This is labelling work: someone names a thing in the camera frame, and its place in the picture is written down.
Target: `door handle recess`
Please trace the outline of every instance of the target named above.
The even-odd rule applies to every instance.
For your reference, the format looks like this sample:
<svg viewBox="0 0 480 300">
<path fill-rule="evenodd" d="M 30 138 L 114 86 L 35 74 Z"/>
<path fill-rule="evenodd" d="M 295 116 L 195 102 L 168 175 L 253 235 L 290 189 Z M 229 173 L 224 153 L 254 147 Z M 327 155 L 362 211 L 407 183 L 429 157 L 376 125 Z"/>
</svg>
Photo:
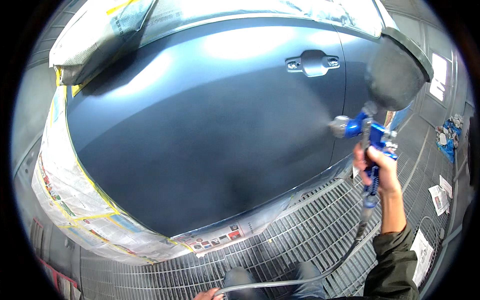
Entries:
<svg viewBox="0 0 480 300">
<path fill-rule="evenodd" d="M 287 59 L 288 72 L 303 72 L 307 77 L 323 76 L 329 69 L 340 67 L 338 56 L 326 55 L 321 50 L 307 50 L 299 57 Z"/>
</svg>

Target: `spray gun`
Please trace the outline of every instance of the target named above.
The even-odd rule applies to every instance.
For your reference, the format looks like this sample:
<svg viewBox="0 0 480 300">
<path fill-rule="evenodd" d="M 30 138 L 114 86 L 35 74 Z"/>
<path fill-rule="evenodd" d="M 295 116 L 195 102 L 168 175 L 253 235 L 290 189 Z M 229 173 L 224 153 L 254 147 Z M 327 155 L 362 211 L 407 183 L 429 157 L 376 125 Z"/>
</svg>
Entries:
<svg viewBox="0 0 480 300">
<path fill-rule="evenodd" d="M 396 145 L 392 144 L 396 132 L 387 130 L 376 123 L 373 116 L 377 113 L 377 106 L 390 111 L 399 111 L 406 108 L 425 82 L 430 82 L 433 79 L 433 67 L 417 44 L 397 29 L 384 28 L 379 40 L 378 51 L 375 55 L 372 55 L 365 74 L 371 101 L 365 103 L 354 119 L 347 116 L 337 116 L 330 122 L 329 126 L 333 134 L 340 138 L 352 138 L 362 134 L 361 146 L 364 149 L 372 145 L 382 151 L 384 155 L 396 160 L 398 156 L 389 151 L 389 149 L 396 148 Z M 332 274 L 345 262 L 361 241 L 367 222 L 377 205 L 378 166 L 370 164 L 365 171 L 372 179 L 372 184 L 364 187 L 363 209 L 357 234 L 351 247 L 340 261 L 316 277 L 241 284 L 219 289 L 214 296 L 244 288 L 300 285 L 321 280 Z"/>
<path fill-rule="evenodd" d="M 377 105 L 371 101 L 365 103 L 360 113 L 354 118 L 350 119 L 347 116 L 336 116 L 328 126 L 332 133 L 337 138 L 352 138 L 362 135 L 361 147 L 364 151 L 372 145 L 377 150 L 383 152 L 384 155 L 393 160 L 397 160 L 398 156 L 391 152 L 397 148 L 392 140 L 396 137 L 395 131 L 390 131 L 384 126 L 376 123 L 373 116 L 377 113 Z M 365 169 L 365 173 L 372 180 L 370 185 L 365 185 L 363 188 L 363 207 L 360 215 L 360 223 L 355 237 L 355 241 L 360 242 L 365 227 L 372 216 L 373 209 L 376 207 L 377 190 L 379 185 L 378 166 L 371 162 Z"/>
</svg>

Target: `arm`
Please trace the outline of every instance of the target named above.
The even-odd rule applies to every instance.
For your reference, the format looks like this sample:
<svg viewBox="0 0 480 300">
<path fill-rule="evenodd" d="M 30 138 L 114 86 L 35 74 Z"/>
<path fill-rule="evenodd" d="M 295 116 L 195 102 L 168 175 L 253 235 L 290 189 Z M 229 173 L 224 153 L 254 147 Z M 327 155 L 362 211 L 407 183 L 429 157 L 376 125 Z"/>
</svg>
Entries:
<svg viewBox="0 0 480 300">
<path fill-rule="evenodd" d="M 369 147 L 368 157 L 379 169 L 379 195 L 382 205 L 381 234 L 373 239 L 378 264 L 367 275 L 364 296 L 388 299 L 419 299 L 413 274 L 417 255 L 410 251 L 413 233 L 403 209 L 402 188 L 396 177 L 396 161 Z M 364 151 L 358 144 L 354 149 L 354 165 L 366 184 L 371 180 L 363 172 L 367 167 Z"/>
</svg>

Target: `sleeve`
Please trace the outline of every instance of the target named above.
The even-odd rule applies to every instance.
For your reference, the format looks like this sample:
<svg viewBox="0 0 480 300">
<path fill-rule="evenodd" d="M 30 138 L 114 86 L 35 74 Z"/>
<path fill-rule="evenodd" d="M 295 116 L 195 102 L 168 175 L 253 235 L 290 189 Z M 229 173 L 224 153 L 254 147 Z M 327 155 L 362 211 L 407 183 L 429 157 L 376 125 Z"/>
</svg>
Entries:
<svg viewBox="0 0 480 300">
<path fill-rule="evenodd" d="M 373 248 L 378 264 L 367 275 L 363 295 L 387 299 L 420 299 L 413 274 L 417 255 L 411 251 L 413 233 L 407 223 L 403 231 L 376 236 Z"/>
</svg>

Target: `air hose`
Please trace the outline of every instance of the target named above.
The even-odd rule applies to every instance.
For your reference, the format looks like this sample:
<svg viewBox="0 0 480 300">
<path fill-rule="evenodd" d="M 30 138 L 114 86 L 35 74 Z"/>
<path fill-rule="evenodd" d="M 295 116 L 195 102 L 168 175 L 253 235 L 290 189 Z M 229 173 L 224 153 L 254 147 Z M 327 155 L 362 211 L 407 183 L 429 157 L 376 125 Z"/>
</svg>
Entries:
<svg viewBox="0 0 480 300">
<path fill-rule="evenodd" d="M 224 293 L 227 293 L 227 292 L 232 292 L 232 291 L 239 290 L 239 289 L 244 289 L 244 288 L 272 288 L 272 287 L 281 287 L 281 286 L 293 286 L 293 285 L 301 285 L 301 284 L 304 284 L 304 283 L 324 279 L 325 277 L 332 274 L 341 265 L 343 265 L 345 260 L 352 253 L 353 249 L 355 249 L 355 247 L 360 243 L 361 237 L 362 237 L 362 235 L 365 231 L 365 228 L 367 227 L 367 223 L 368 223 L 368 220 L 370 219 L 370 216 L 372 215 L 373 209 L 374 209 L 374 207 L 373 208 L 366 207 L 365 202 L 364 202 L 364 206 L 362 208 L 361 215 L 360 215 L 360 223 L 359 223 L 359 226 L 357 228 L 357 234 L 355 236 L 355 239 L 354 239 L 352 245 L 347 250 L 347 252 L 342 256 L 340 261 L 338 261 L 338 263 L 336 263 L 335 265 L 333 265 L 330 268 L 328 268 L 327 270 L 325 270 L 321 275 L 316 276 L 316 277 L 312 277 L 312 278 L 307 278 L 307 279 L 273 281 L 273 282 L 255 282 L 255 283 L 248 283 L 248 284 L 239 284 L 239 285 L 236 285 L 236 286 L 221 288 L 214 294 L 214 296 L 218 296 L 220 294 L 224 294 Z"/>
</svg>

